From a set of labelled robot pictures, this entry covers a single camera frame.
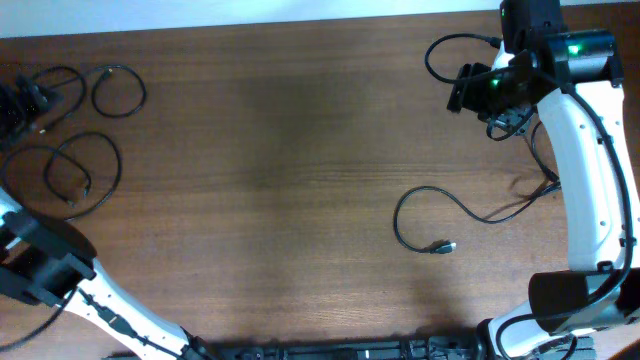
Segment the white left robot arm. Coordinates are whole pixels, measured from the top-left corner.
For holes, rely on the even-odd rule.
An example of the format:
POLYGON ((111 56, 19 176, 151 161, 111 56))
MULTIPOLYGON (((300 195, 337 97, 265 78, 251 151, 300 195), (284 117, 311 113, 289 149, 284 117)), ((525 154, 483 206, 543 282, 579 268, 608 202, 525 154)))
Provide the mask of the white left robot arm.
POLYGON ((103 329, 142 359, 212 359, 205 342, 139 303, 106 273, 96 249, 68 221, 21 204, 1 185, 1 293, 26 305, 54 308, 17 349, 48 329, 63 312, 103 329))

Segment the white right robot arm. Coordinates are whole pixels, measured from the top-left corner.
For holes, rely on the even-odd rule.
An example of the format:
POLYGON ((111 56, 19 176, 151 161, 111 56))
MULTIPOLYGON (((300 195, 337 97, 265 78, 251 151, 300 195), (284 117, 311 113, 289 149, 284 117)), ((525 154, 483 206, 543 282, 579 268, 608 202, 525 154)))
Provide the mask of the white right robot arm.
POLYGON ((537 273, 527 300, 483 321, 474 359, 578 357, 593 332, 639 320, 639 199, 623 126, 614 36, 572 32, 556 1, 504 1, 492 65, 467 64, 448 109, 549 136, 568 224, 568 267, 537 273))

